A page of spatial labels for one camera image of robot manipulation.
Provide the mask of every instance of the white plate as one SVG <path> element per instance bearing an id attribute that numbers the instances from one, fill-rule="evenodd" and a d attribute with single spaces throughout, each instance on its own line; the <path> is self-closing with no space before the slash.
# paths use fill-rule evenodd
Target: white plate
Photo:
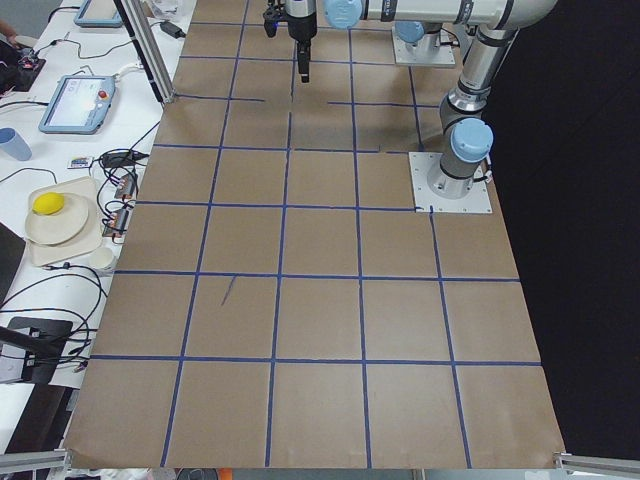
<path id="1" fill-rule="evenodd" d="M 52 215 L 38 215 L 29 210 L 25 231 L 30 240 L 41 245 L 65 242 L 82 230 L 89 217 L 89 205 L 84 197 L 65 193 L 64 207 Z"/>

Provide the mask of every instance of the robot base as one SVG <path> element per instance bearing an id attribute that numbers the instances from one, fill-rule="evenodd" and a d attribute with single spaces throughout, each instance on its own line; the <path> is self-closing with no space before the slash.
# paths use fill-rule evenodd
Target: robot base
<path id="1" fill-rule="evenodd" d="M 442 198 L 429 188 L 427 173 L 440 161 L 441 156 L 442 154 L 437 152 L 409 153 L 416 212 L 429 213 L 433 210 L 435 213 L 493 213 L 485 182 L 474 183 L 469 194 L 459 200 Z M 482 168 L 478 167 L 475 176 L 482 175 Z"/>
<path id="2" fill-rule="evenodd" d="M 456 58 L 453 55 L 453 49 L 448 45 L 441 45 L 437 49 L 425 48 L 423 45 L 427 42 L 424 37 L 415 47 L 407 44 L 396 35 L 396 29 L 391 29 L 393 38 L 393 53 L 396 56 L 397 65 L 422 66 L 433 68 L 455 68 Z M 440 32 L 440 42 L 449 42 L 449 35 L 446 32 Z"/>

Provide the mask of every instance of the black curtain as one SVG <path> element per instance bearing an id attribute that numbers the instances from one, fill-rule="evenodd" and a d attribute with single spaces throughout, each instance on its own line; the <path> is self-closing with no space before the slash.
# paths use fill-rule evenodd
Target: black curtain
<path id="1" fill-rule="evenodd" d="M 640 459 L 640 11 L 560 0 L 484 119 L 567 451 Z"/>

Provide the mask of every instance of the tablet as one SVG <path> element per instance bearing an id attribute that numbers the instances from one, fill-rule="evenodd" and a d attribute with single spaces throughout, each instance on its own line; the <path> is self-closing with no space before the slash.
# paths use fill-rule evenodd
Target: tablet
<path id="1" fill-rule="evenodd" d="M 122 19 L 113 0 L 84 0 L 74 23 L 80 27 L 118 28 Z"/>
<path id="2" fill-rule="evenodd" d="M 66 75 L 38 128 L 44 133 L 95 133 L 107 116 L 115 91 L 113 77 Z"/>

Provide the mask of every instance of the black cable connector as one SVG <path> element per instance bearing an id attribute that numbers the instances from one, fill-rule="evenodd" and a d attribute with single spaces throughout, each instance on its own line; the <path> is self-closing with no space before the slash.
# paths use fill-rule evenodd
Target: black cable connector
<path id="1" fill-rule="evenodd" d="M 173 38 L 184 38 L 187 36 L 180 27 L 174 25 L 168 20 L 160 24 L 160 29 Z"/>

